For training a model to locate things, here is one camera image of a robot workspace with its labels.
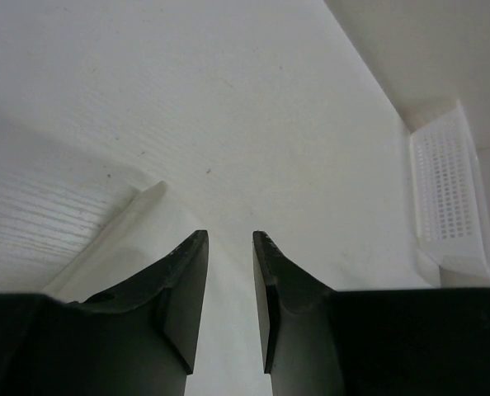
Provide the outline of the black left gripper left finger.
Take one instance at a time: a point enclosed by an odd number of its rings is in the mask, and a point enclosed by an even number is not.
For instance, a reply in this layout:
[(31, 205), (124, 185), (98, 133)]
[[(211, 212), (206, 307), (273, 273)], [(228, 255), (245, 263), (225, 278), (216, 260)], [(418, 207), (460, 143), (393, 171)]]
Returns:
[(209, 260), (197, 230), (83, 302), (0, 294), (0, 395), (182, 395)]

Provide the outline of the white tank top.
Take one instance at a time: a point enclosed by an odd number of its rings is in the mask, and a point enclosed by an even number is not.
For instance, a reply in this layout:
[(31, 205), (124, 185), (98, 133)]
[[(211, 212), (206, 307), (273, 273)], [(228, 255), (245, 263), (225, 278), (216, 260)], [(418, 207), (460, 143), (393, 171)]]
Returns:
[[(205, 225), (163, 182), (139, 193), (44, 289), (83, 301), (165, 257)], [(270, 395), (251, 264), (209, 236), (209, 264), (188, 395)]]

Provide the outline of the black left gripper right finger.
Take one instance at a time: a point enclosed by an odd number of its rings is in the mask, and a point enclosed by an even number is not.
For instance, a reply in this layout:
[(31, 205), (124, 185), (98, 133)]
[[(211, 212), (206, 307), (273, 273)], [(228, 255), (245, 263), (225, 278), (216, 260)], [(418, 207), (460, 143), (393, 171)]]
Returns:
[(337, 291), (252, 235), (276, 395), (490, 395), (490, 288)]

